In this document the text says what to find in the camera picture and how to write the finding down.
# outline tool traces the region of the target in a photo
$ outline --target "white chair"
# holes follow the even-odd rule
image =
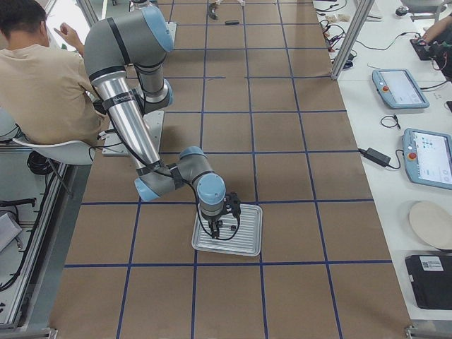
[[[451,0],[401,0],[402,4],[408,8],[412,14],[411,20],[434,19],[435,23],[439,20],[439,14],[445,11]]]
[[[54,145],[37,145],[30,143],[24,138],[13,138],[13,141],[19,145],[35,150],[48,159],[53,159],[67,165],[91,165],[95,154],[94,148],[91,148],[91,146],[82,141],[67,141]],[[72,192],[64,183],[63,178],[59,175],[54,163],[49,160],[48,163],[65,190],[68,192],[68,195],[72,196]]]

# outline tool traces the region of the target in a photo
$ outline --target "aluminum pole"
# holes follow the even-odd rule
[[[333,69],[331,70],[331,78],[333,80],[337,80],[339,78],[339,74],[342,71],[345,62],[348,60],[350,51],[358,38],[359,32],[361,31],[361,28],[364,25],[373,4],[374,0],[360,1],[352,22],[348,28],[347,34],[345,35],[344,42],[342,43],[342,46],[340,46],[339,53],[334,60]]]

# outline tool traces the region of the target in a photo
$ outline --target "label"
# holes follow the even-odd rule
[[[420,256],[419,259],[424,270],[432,270],[436,272],[444,271],[438,256]]]

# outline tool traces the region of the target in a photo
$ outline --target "paper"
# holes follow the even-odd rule
[[[444,271],[438,256],[420,256],[419,259],[424,270],[433,270],[436,272]]]
[[[12,218],[11,213],[5,213],[0,217],[0,251],[22,231],[17,222]]]

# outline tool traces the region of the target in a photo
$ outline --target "touchscreen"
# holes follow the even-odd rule
[[[386,85],[389,87],[394,101],[400,105],[420,104],[424,100],[419,96],[416,87],[404,71],[382,71]]]
[[[419,178],[452,184],[451,150],[447,138],[413,132],[416,142]]]

